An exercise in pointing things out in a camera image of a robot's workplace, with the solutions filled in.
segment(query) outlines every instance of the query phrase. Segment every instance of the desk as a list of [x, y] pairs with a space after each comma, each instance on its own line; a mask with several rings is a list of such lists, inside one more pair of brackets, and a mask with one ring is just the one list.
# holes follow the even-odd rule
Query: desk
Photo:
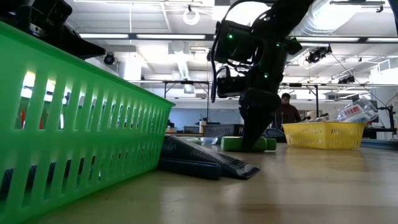
[[29, 223], [395, 223], [398, 153], [377, 149], [228, 153], [262, 170], [211, 181], [152, 171]]

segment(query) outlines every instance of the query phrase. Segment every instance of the green plastic basket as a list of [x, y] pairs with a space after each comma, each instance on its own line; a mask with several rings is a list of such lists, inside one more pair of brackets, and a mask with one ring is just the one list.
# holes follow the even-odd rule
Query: green plastic basket
[[0, 223], [156, 167], [172, 103], [2, 22], [0, 49]]

